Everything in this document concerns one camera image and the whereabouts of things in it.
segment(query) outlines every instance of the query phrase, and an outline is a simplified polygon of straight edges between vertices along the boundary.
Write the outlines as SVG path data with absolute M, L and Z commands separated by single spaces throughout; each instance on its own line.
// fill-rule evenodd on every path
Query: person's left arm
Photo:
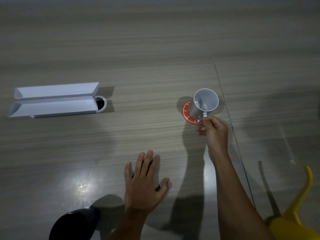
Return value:
M 164 184 L 157 192 L 153 188 L 153 177 L 160 159 L 159 155 L 153 157 L 149 150 L 146 157 L 140 153 L 133 178 L 130 177 L 131 163 L 125 166 L 125 216 L 122 224 L 114 230 L 109 240 L 139 240 L 147 216 L 163 200 L 169 189 L 169 178 L 164 179 Z

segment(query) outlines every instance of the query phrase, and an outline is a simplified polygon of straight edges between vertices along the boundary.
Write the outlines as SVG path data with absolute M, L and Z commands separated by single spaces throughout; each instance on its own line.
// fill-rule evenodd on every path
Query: hand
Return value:
M 228 127 L 216 117 L 203 117 L 197 123 L 199 136 L 206 136 L 211 160 L 228 155 Z
M 149 214 L 163 200 L 169 189 L 169 178 L 164 178 L 161 189 L 157 192 L 153 187 L 153 177 L 160 159 L 159 155 L 153 157 L 153 151 L 149 150 L 146 158 L 144 153 L 140 153 L 134 176 L 131 178 L 130 169 L 132 165 L 128 162 L 125 166 L 125 197 L 126 209 L 134 209 Z

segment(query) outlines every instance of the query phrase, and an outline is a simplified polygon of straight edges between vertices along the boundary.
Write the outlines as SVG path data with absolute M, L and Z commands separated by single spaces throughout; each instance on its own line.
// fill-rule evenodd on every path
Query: person's left hand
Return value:
M 169 178 L 163 179 L 163 185 L 158 192 L 153 187 L 153 177 L 159 159 L 159 155 L 153 157 L 152 150 L 148 151 L 146 158 L 144 153 L 140 153 L 133 178 L 130 176 L 132 165 L 130 162 L 126 164 L 124 170 L 126 209 L 131 208 L 149 214 L 163 200 L 169 189 Z

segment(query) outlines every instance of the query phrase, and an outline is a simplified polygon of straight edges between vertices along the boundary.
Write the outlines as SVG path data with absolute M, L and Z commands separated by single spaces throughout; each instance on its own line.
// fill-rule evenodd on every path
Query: forearm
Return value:
M 109 240 L 140 240 L 146 218 L 147 214 L 139 210 L 126 210 L 122 224 L 114 230 Z
M 272 239 L 250 202 L 228 155 L 211 157 L 216 170 L 221 239 Z

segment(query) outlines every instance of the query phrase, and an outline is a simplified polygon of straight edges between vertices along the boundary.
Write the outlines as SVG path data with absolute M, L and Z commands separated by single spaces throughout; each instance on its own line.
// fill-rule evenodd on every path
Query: person's right arm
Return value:
M 207 139 L 217 178 L 218 221 L 222 240 L 274 240 L 250 202 L 228 154 L 228 127 L 213 116 L 198 122 L 198 135 Z

